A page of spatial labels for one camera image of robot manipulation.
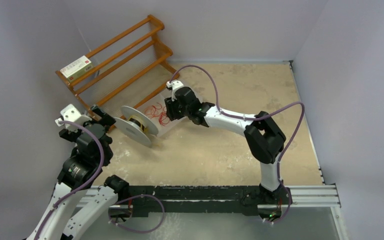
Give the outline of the grey cable spool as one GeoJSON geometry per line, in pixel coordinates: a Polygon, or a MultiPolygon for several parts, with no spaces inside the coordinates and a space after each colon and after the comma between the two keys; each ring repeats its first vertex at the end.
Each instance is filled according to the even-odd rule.
{"type": "Polygon", "coordinates": [[[133,107],[123,105],[120,110],[125,118],[114,117],[114,126],[137,143],[151,147],[152,140],[149,135],[156,136],[159,134],[157,125],[133,107]]]}

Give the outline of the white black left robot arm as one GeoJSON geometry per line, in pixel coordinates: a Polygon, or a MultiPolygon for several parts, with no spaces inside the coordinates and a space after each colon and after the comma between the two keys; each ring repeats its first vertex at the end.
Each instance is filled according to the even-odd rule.
{"type": "Polygon", "coordinates": [[[75,146],[63,163],[50,202],[39,223],[28,236],[29,240],[58,240],[77,203],[87,193],[102,168],[110,163],[113,142],[107,135],[116,120],[98,105],[90,110],[100,117],[95,120],[69,104],[60,111],[55,123],[63,129],[59,136],[75,146]]]}

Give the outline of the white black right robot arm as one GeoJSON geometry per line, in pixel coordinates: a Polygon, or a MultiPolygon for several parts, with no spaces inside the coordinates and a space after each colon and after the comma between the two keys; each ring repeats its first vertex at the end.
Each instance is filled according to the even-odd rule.
{"type": "Polygon", "coordinates": [[[188,118],[195,125],[219,128],[245,137],[251,154],[260,162],[262,200],[272,204],[280,198],[279,158],[286,136],[271,117],[254,120],[251,116],[247,120],[223,115],[214,103],[200,101],[188,86],[176,90],[174,98],[165,98],[164,104],[171,121],[188,118]]]}

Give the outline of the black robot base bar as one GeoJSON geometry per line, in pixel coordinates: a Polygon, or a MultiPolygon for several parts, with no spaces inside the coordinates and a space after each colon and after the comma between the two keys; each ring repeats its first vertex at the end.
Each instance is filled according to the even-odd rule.
{"type": "Polygon", "coordinates": [[[133,217],[150,213],[242,214],[264,220],[279,219],[292,203],[290,189],[280,185],[270,192],[260,185],[235,186],[152,186],[131,185],[112,175],[103,185],[116,194],[116,204],[125,206],[133,217]]]}

